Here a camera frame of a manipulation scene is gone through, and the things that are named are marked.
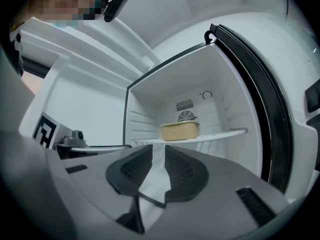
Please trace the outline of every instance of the white surface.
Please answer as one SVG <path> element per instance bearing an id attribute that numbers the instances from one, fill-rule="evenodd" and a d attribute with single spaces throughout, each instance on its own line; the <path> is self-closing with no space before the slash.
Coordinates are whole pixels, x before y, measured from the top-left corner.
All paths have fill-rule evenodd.
<path id="1" fill-rule="evenodd" d="M 53 46 L 59 46 L 69 53 L 92 61 L 129 81 L 134 81 L 141 75 L 141 72 L 134 68 L 125 58 L 74 28 L 56 28 L 49 23 L 32 18 L 23 25 L 21 33 L 23 42 L 26 39 L 27 42 L 34 44 L 41 39 L 47 44 L 45 47 L 42 46 L 46 50 L 50 51 Z"/>
<path id="2" fill-rule="evenodd" d="M 147 56 L 154 63 L 154 65 L 161 63 L 160 59 L 153 52 L 153 50 L 121 20 L 116 18 L 111 22 L 111 25 L 117 29 L 118 32 L 124 35 L 126 44 L 128 44 L 128 41 L 130 41 L 130 44 L 135 44 L 134 49 L 140 52 L 142 56 Z"/>
<path id="3" fill-rule="evenodd" d="M 49 68 L 51 68 L 59 58 L 59 55 L 52 52 L 51 50 L 43 49 L 42 47 L 39 47 L 34 43 L 27 42 L 24 33 L 22 34 L 21 44 L 23 48 L 23 57 L 38 62 Z"/>
<path id="4" fill-rule="evenodd" d="M 139 198 L 140 214 L 144 230 L 147 231 L 158 220 L 164 212 L 164 209 L 154 205 L 153 203 Z"/>
<path id="5" fill-rule="evenodd" d="M 205 136 L 199 136 L 197 138 L 191 138 L 191 139 L 184 139 L 184 140 L 163 140 L 163 139 L 158 139 L 158 138 L 149 138 L 149 139 L 136 139 L 134 140 L 135 142 L 142 142 L 142 143 L 160 143 L 160 144 L 183 144 L 183 143 L 194 143 L 194 142 L 209 142 L 209 141 L 215 141 L 215 140 L 220 140 L 224 138 L 229 138 L 232 136 L 237 136 L 240 134 L 245 134 L 247 133 L 246 129 L 241 129 L 241 130 L 230 130 L 228 132 L 220 132 L 220 133 L 215 133 L 212 135 L 205 135 Z"/>
<path id="6" fill-rule="evenodd" d="M 202 99 L 204 91 L 213 97 Z M 161 140 L 160 126 L 177 122 L 177 103 L 192 99 L 202 139 Z M 214 134 L 247 129 L 246 134 L 216 140 Z M 235 161 L 260 176 L 262 143 L 253 101 L 232 63 L 214 44 L 197 49 L 144 78 L 129 91 L 125 143 L 179 147 Z"/>
<path id="7" fill-rule="evenodd" d="M 41 77 L 38 77 L 34 74 L 30 74 L 26 71 L 23 72 L 23 75 L 21 77 L 22 82 L 35 94 L 39 92 L 41 89 L 43 79 Z"/>
<path id="8" fill-rule="evenodd" d="M 308 24 L 306 20 L 303 20 L 303 15 L 299 15 L 299 20 L 294 20 L 297 20 L 299 22 L 299 25 L 302 26 Z M 179 54 L 190 47 L 203 43 L 205 41 L 204 34 L 207 30 L 209 30 L 211 24 L 222 24 L 238 32 L 246 39 L 250 40 L 250 42 L 253 45 L 259 43 L 259 46 L 263 46 L 263 44 L 270 44 L 271 40 L 269 39 L 269 37 L 273 37 L 272 42 L 282 43 L 282 41 L 284 41 L 284 38 L 282 37 L 282 34 L 279 30 L 281 28 L 283 28 L 284 30 L 289 30 L 287 23 L 285 23 L 284 19 L 277 18 L 270 13 L 235 13 L 231 15 L 207 19 L 188 28 L 182 29 L 177 34 L 173 35 L 172 37 L 163 41 L 161 44 L 157 45 L 153 49 L 153 51 L 155 54 L 157 54 L 161 61 L 164 62 L 169 58 L 173 57 L 174 55 Z M 273 29 L 274 31 L 268 30 L 267 26 L 271 26 L 271 29 Z M 291 40 L 294 40 L 301 35 L 301 33 L 293 34 L 291 36 Z M 303 40 L 299 41 L 299 44 L 302 45 L 303 43 L 312 43 L 310 39 L 310 36 L 304 36 Z"/>
<path id="9" fill-rule="evenodd" d="M 199 22 L 255 11 L 284 18 L 286 0 L 129 0 L 118 18 L 154 48 Z"/>
<path id="10" fill-rule="evenodd" d="M 140 193 L 162 204 L 165 203 L 166 192 L 171 189 L 165 161 L 165 147 L 154 145 L 152 147 L 152 167 L 139 188 Z"/>
<path id="11" fill-rule="evenodd" d="M 136 69 L 139 69 L 141 72 L 145 73 L 149 71 L 149 66 L 142 60 L 141 57 L 137 57 L 127 48 L 126 42 L 121 43 L 119 40 L 113 39 L 110 35 L 105 34 L 104 27 L 99 27 L 97 23 L 90 23 L 88 25 L 77 26 L 74 28 L 88 35 L 104 46 L 112 48 L 116 54 L 122 58 L 125 58 L 130 64 L 132 64 Z"/>
<path id="12" fill-rule="evenodd" d="M 126 79 L 77 55 L 60 56 L 19 131 L 31 137 L 44 111 L 66 127 L 83 131 L 88 145 L 121 145 L 127 84 Z"/>

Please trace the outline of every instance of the black vent slot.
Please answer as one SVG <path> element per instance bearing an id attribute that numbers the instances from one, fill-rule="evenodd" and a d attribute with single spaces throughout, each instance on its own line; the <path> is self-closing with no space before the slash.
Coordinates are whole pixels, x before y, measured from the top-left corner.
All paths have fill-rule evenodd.
<path id="1" fill-rule="evenodd" d="M 276 216 L 250 187 L 241 188 L 236 193 L 260 227 Z"/>
<path id="2" fill-rule="evenodd" d="M 176 104 L 176 111 L 189 110 L 194 107 L 192 99 L 187 99 Z"/>
<path id="3" fill-rule="evenodd" d="M 314 169 L 320 172 L 320 114 L 317 114 L 315 117 L 311 118 L 306 122 L 306 124 L 313 127 L 318 133 L 318 151 Z"/>
<path id="4" fill-rule="evenodd" d="M 305 90 L 304 94 L 309 113 L 320 109 L 320 79 Z"/>
<path id="5" fill-rule="evenodd" d="M 66 172 L 68 174 L 73 174 L 73 173 L 80 172 L 80 171 L 85 170 L 85 169 L 88 169 L 88 167 L 86 167 L 85 165 L 81 164 L 81 165 L 77 165 L 77 166 L 66 168 Z"/>

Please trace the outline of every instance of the person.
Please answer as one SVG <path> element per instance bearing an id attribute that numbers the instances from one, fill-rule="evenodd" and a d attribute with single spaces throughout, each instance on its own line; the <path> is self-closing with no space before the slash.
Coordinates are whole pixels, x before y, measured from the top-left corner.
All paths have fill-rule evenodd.
<path id="1" fill-rule="evenodd" d="M 78 20 L 95 20 L 109 0 L 27 0 L 9 24 L 9 40 L 5 50 L 16 71 L 23 75 L 21 46 L 22 25 L 32 17 L 51 22 L 57 27 L 71 26 Z"/>

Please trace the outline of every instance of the refrigerator shelf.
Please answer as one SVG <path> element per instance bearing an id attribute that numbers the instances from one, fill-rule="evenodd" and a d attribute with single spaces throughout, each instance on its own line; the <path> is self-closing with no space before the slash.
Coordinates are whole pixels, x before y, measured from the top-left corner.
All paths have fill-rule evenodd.
<path id="1" fill-rule="evenodd" d="M 148 143 L 148 144 L 184 144 L 184 143 L 196 143 L 196 142 L 211 142 L 211 141 L 218 141 L 224 138 L 229 138 L 232 136 L 237 136 L 240 134 L 247 133 L 247 129 L 237 129 L 237 130 L 230 130 L 226 132 L 219 132 L 210 135 L 203 135 L 197 138 L 191 139 L 183 139 L 183 140 L 169 140 L 165 141 L 159 138 L 147 138 L 147 139 L 135 139 L 134 141 L 137 143 Z"/>

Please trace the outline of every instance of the gray panel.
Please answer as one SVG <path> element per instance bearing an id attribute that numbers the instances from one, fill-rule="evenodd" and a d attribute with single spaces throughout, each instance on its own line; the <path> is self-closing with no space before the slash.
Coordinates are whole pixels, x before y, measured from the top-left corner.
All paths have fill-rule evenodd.
<path id="1" fill-rule="evenodd" d="M 29 219 L 53 238 L 76 239 L 73 220 L 50 174 L 45 149 L 34 139 L 3 132 L 0 147 L 1 178 Z"/>
<path id="2" fill-rule="evenodd" d="M 109 184 L 106 171 L 114 161 L 127 157 L 144 146 L 124 149 L 117 152 L 95 156 L 62 160 L 65 168 L 85 165 L 88 169 L 72 173 L 69 176 L 83 195 L 99 210 L 116 220 L 130 211 L 131 196 L 118 194 Z"/>
<path id="3" fill-rule="evenodd" d="M 188 202 L 168 203 L 146 233 L 157 239 L 232 239 L 258 228 L 236 190 L 251 187 L 275 213 L 288 205 L 283 195 L 241 165 L 190 149 L 174 147 L 203 162 L 209 171 L 204 190 Z"/>
<path id="4" fill-rule="evenodd" d="M 133 148 L 123 150 L 119 152 L 118 158 L 128 156 L 134 150 Z M 146 238 L 114 222 L 113 219 L 110 219 L 107 214 L 87 199 L 79 187 L 75 185 L 75 182 L 70 177 L 72 174 L 67 173 L 59 155 L 55 151 L 47 149 L 46 157 L 56 189 L 72 217 L 77 240 L 141 240 Z M 67 163 L 68 166 L 76 165 L 73 161 L 75 161 L 75 159 L 70 159 Z M 110 206 L 114 205 L 114 203 L 109 202 L 107 199 L 105 202 Z"/>

